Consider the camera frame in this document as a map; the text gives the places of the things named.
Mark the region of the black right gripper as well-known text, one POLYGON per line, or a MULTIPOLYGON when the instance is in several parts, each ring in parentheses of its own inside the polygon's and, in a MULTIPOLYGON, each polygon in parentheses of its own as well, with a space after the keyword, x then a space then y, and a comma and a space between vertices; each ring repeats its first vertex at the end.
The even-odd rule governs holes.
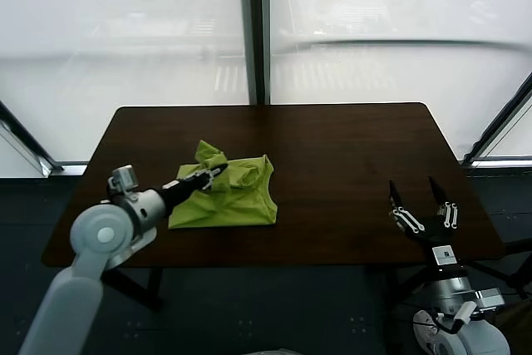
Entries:
POLYGON ((396 185, 390 180, 391 216, 406 237, 421 247, 428 264, 433 266, 457 264, 451 244, 458 225, 458 206, 450 200, 443 187, 431 176, 429 183, 438 206, 436 214, 439 216, 421 218, 420 222, 404 207, 396 185))

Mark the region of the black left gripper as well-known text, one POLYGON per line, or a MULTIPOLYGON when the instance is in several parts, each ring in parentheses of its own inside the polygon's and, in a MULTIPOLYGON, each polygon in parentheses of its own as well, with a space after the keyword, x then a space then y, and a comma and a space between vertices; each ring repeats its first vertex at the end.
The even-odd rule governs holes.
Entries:
POLYGON ((227 169, 227 165, 197 170, 183 179, 172 180, 162 186, 162 199, 166 205, 179 205, 186 201, 195 190, 209 190, 214 180, 227 169))

